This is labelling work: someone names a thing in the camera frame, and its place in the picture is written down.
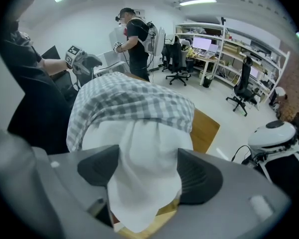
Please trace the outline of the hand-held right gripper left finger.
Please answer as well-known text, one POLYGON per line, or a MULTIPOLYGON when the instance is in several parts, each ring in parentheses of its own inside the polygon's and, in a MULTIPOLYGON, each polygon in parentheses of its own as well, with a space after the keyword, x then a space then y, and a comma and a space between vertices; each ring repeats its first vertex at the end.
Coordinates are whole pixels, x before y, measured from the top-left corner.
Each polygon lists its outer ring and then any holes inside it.
POLYGON ((114 232, 107 184, 118 166, 116 145, 47 155, 33 148, 45 193, 65 239, 120 239, 114 232))

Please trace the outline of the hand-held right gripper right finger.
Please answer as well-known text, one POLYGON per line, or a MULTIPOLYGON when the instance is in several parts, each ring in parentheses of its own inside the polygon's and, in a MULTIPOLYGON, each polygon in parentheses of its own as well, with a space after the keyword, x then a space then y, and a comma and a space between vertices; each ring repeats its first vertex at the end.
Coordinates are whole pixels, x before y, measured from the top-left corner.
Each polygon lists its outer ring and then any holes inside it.
POLYGON ((289 197, 247 166, 178 151, 180 205, 164 239, 262 239, 290 206, 289 197))

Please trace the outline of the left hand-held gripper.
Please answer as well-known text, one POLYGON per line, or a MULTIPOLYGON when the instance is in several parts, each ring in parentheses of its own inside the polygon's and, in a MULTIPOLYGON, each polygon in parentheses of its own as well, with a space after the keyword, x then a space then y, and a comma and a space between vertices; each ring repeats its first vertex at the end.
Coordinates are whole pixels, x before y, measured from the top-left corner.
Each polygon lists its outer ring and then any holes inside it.
POLYGON ((93 54, 88 54, 81 48, 72 45, 65 53, 65 61, 76 75, 90 75, 87 67, 102 66, 102 61, 93 54))

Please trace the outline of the grey checked pillowcase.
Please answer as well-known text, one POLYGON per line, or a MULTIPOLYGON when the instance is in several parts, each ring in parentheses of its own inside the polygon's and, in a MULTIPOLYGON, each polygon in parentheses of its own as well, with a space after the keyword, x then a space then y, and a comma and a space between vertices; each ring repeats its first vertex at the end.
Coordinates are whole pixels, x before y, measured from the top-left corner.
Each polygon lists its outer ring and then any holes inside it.
POLYGON ((174 90, 120 72, 106 74, 79 90, 66 144, 79 151, 90 125, 115 120, 149 120, 191 133, 194 111, 194 103, 174 90))

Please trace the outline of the white pillow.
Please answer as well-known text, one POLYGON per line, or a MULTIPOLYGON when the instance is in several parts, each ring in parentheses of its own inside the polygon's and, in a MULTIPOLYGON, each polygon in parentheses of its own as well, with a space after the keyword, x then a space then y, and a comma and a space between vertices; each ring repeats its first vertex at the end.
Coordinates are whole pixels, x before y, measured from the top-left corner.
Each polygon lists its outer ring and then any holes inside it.
POLYGON ((193 149, 190 134, 142 119, 89 126, 83 150, 105 145, 120 148, 118 167, 107 185, 110 210, 127 229, 140 233, 180 195, 177 153, 193 149))

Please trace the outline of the person's left forearm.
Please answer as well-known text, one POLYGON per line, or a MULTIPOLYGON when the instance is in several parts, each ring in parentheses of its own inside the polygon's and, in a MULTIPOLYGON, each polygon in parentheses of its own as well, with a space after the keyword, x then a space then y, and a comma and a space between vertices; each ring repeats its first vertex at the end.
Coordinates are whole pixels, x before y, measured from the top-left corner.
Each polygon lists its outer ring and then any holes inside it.
POLYGON ((49 76, 58 74, 68 69, 66 61, 61 59, 43 59, 42 66, 49 76))

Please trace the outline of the white open box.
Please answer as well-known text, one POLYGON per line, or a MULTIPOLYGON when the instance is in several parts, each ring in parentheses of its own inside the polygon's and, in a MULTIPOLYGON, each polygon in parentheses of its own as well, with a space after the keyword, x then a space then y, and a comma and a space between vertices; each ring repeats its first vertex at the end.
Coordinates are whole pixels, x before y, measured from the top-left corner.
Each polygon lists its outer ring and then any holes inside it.
POLYGON ((126 64, 126 61, 121 60, 120 54, 111 50, 102 54, 97 55, 102 62, 101 66, 97 66, 94 68, 93 74, 95 77, 100 77, 107 73, 112 73, 117 70, 120 66, 126 64))

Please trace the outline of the person's black clothing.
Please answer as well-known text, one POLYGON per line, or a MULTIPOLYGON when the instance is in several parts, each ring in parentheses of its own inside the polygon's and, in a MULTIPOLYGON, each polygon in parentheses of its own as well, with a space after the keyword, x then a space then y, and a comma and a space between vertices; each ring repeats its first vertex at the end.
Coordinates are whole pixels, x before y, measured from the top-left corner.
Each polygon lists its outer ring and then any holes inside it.
POLYGON ((42 56, 18 29, 18 21, 4 22, 0 30, 0 55, 25 93, 8 131, 40 147, 48 155, 68 152, 70 106, 42 66, 42 56))

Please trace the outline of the grey backpack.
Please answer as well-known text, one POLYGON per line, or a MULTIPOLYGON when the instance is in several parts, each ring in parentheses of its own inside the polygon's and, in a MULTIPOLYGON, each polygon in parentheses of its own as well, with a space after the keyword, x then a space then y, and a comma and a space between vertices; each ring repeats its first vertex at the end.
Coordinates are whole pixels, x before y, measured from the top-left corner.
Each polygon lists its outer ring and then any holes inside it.
POLYGON ((152 22, 148 22, 147 26, 149 30, 147 39, 144 42, 145 52, 153 56, 159 56, 165 44, 165 29, 163 27, 157 29, 152 22))

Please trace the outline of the white humanoid machine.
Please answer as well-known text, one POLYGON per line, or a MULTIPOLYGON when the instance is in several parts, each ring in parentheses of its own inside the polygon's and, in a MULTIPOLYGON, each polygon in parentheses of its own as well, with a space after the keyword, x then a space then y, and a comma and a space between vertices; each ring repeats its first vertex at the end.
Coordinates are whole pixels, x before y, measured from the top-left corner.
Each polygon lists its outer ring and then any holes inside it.
POLYGON ((242 164, 264 175, 292 197, 299 190, 299 137, 274 147, 252 148, 242 164))

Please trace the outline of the black office chair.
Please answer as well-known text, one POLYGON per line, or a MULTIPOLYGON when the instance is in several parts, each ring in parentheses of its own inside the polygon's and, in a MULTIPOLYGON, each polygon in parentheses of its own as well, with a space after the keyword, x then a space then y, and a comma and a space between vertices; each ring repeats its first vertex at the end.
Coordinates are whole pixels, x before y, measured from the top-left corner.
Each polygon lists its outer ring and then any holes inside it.
POLYGON ((261 97, 261 95, 258 93, 259 91, 258 88, 254 90, 248 89, 248 85, 250 83, 249 78, 250 78, 252 65, 253 65, 252 59, 249 56, 247 56, 243 60, 240 80, 234 87, 235 96, 232 98, 231 97, 226 98, 226 101, 232 100, 237 104, 233 109, 233 111, 235 112, 238 107, 241 107, 245 113, 244 114, 245 117, 248 114, 245 109, 246 103, 251 103, 253 105, 256 105, 257 101, 255 99, 255 96, 261 97))
POLYGON ((181 81, 184 86, 187 86, 186 82, 188 81, 188 77, 181 75, 184 71, 184 67, 182 65, 182 50, 179 37, 177 35, 167 37, 165 47, 167 48, 168 57, 172 60, 172 64, 169 66, 172 74, 166 75, 165 79, 170 78, 170 85, 172 85, 175 80, 178 80, 181 81))

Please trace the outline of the computer monitor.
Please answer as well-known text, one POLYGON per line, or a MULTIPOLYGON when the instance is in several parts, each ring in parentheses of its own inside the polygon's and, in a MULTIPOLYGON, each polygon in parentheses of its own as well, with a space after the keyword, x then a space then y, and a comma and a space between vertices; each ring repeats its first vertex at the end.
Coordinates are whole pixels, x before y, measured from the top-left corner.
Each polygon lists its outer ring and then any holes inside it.
POLYGON ((211 43, 212 43, 211 39, 194 37, 192 47, 197 49, 202 49, 202 50, 208 50, 211 43))

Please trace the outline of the white desk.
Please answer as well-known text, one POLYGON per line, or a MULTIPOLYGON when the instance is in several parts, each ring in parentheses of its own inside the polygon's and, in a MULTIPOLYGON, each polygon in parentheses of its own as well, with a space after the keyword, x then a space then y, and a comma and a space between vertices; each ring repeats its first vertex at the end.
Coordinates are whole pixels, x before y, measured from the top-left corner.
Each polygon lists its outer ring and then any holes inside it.
POLYGON ((211 73, 211 75, 213 77, 216 65, 218 63, 218 58, 216 58, 214 56, 211 57, 211 58, 205 58, 205 57, 201 57, 201 56, 196 55, 193 59, 195 61, 204 62, 204 67, 202 69, 202 77, 201 77, 200 83, 199 83, 199 85, 202 86, 203 83, 204 83, 204 79, 205 79, 205 76, 206 76, 206 73, 207 73, 207 69, 208 69, 208 66, 209 66, 210 63, 213 64, 212 73, 211 73))

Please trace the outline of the silver laptop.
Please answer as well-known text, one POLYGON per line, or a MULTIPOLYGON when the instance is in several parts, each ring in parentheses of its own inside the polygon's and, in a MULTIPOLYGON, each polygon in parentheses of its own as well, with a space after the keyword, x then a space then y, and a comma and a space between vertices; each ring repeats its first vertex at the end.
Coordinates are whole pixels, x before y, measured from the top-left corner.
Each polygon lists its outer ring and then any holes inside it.
POLYGON ((212 58, 213 56, 215 56, 218 51, 218 47, 219 46, 216 44, 210 44, 206 55, 207 58, 212 58))

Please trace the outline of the white shelf rack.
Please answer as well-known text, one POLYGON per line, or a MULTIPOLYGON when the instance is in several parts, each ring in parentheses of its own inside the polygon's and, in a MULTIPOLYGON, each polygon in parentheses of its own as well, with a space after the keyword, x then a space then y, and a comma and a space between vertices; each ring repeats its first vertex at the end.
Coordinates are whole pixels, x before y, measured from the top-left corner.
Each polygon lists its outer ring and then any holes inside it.
POLYGON ((201 37, 217 42, 218 58, 213 78, 231 87, 238 83, 243 60, 249 56, 253 61, 250 81, 260 91, 260 102, 265 103, 273 94, 285 72, 290 52, 270 46, 252 36, 248 36, 222 23, 189 22, 175 27, 179 37, 201 37))

